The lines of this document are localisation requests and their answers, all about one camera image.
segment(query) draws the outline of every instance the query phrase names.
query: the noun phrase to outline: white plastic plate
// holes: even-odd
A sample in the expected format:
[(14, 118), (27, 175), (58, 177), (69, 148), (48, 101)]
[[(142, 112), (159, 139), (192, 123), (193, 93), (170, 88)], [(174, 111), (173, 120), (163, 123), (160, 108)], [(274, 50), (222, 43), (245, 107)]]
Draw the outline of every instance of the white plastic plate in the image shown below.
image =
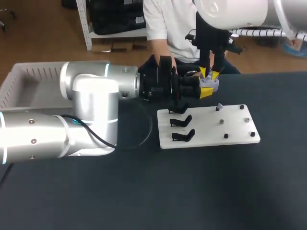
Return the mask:
[[(253, 144), (260, 142), (253, 119), (248, 107), (240, 109), (241, 105), (224, 106), (220, 111), (216, 107), (189, 108), (181, 114), (170, 114), (168, 110), (159, 110), (158, 126), (160, 147), (162, 149), (193, 148), (217, 145)], [(192, 115), (192, 121), (187, 127), (171, 127), (169, 119), (184, 121), (188, 115)], [(195, 136), (190, 142), (173, 141), (172, 133), (187, 135), (195, 129)]]

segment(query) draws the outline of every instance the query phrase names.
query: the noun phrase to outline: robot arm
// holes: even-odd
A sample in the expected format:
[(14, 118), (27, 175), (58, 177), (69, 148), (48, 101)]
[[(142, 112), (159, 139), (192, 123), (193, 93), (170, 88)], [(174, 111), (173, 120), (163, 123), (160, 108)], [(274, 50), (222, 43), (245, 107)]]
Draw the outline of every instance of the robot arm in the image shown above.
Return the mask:
[(307, 33), (307, 1), (304, 0), (194, 0), (203, 20), (221, 30), (245, 27), (283, 29), (294, 39)]
[[(307, 41), (307, 1), (301, 0), (194, 0), (197, 7), (196, 35), (187, 35), (200, 50), (200, 69), (208, 82), (224, 68), (226, 50), (240, 53), (230, 41), (232, 33), (246, 36), (286, 36)], [(250, 30), (246, 27), (275, 30)], [(210, 69), (210, 51), (215, 54)]]
[(146, 77), (137, 67), (67, 62), (61, 69), (59, 87), (62, 96), (72, 101), (73, 115), (80, 121), (67, 115), (0, 112), (0, 164), (109, 154), (117, 144), (119, 100), (178, 100), (181, 95), (199, 98), (200, 94), (198, 78), (173, 74), (170, 57), (161, 57), (158, 73)]

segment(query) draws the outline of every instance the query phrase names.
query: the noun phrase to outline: person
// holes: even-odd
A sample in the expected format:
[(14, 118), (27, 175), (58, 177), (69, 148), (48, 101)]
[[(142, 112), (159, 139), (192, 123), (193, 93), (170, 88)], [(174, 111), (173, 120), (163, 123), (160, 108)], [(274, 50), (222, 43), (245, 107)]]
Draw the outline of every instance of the person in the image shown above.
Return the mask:
[[(143, 0), (143, 11), (147, 40), (151, 41), (153, 54), (139, 68), (139, 72), (157, 68), (160, 56), (171, 56), (175, 67), (184, 63), (198, 65), (200, 51), (185, 39), (196, 27), (197, 9), (192, 0)], [(220, 74), (240, 72), (225, 58), (224, 69)]]

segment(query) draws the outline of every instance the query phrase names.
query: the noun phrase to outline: dark table surface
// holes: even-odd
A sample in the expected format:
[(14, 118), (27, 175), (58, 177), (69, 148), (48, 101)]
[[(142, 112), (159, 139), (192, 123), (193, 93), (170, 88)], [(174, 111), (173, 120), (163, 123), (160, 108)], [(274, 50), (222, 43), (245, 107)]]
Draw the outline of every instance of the dark table surface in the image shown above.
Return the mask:
[[(15, 164), (0, 190), (3, 230), (306, 230), (307, 73), (221, 76), (192, 107), (247, 104), (261, 142)], [(118, 145), (137, 143), (146, 118), (120, 103)]]

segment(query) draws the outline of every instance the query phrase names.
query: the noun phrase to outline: white plastic basket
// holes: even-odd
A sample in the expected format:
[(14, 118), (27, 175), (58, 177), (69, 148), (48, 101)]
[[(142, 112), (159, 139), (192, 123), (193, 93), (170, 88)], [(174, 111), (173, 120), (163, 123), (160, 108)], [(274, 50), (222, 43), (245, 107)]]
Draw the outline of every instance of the white plastic basket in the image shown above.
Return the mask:
[(12, 108), (67, 108), (59, 89), (64, 62), (15, 64), (0, 88), (0, 110)]

